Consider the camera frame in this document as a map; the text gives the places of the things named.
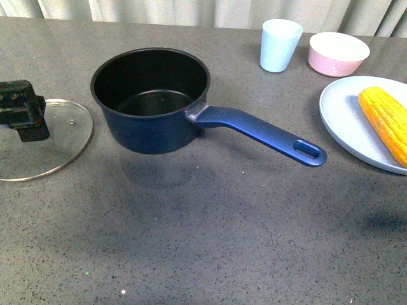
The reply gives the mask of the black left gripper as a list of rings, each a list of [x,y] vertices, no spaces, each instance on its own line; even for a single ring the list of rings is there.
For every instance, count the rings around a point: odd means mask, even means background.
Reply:
[[[22,142],[50,137],[45,121],[45,98],[27,80],[1,83],[1,125],[16,130]]]

